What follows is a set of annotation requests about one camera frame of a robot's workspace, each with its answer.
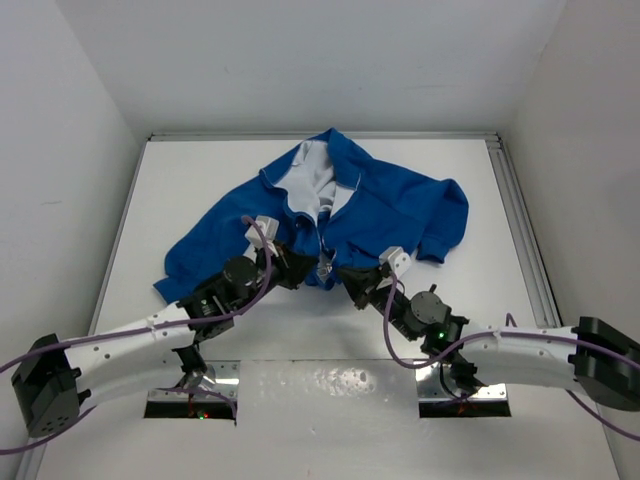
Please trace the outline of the blue fleece zip jacket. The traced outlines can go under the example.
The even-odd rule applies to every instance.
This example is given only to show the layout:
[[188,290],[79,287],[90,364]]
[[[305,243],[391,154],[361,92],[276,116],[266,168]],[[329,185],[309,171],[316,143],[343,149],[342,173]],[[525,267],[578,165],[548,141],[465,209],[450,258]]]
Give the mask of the blue fleece zip jacket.
[[376,160],[329,129],[216,202],[166,254],[165,276],[154,288],[172,303],[245,253],[244,215],[277,220],[277,240],[317,260],[306,284],[330,290],[340,281],[337,269],[374,267],[389,247],[443,262],[462,241],[468,213],[456,181]]

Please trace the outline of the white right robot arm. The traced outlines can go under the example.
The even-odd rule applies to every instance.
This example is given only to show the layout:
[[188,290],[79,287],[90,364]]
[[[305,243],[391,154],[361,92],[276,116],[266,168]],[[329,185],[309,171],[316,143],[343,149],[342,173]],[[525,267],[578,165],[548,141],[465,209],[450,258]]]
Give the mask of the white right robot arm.
[[639,409],[639,344],[599,318],[548,329],[481,325],[454,314],[433,289],[406,297],[388,266],[340,268],[337,275],[357,308],[382,315],[385,338],[395,328],[420,342],[466,394],[500,383],[531,385],[580,393],[615,410]]

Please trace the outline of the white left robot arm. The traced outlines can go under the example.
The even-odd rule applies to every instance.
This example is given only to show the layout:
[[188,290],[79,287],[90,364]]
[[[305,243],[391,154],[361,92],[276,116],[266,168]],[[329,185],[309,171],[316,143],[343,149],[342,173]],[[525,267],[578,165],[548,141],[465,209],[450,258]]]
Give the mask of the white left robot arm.
[[40,337],[11,376],[28,436],[57,435],[121,396],[188,384],[206,370],[201,343],[232,328],[273,288],[297,288],[317,263],[276,242],[254,257],[229,258],[189,295],[141,320],[75,339]]

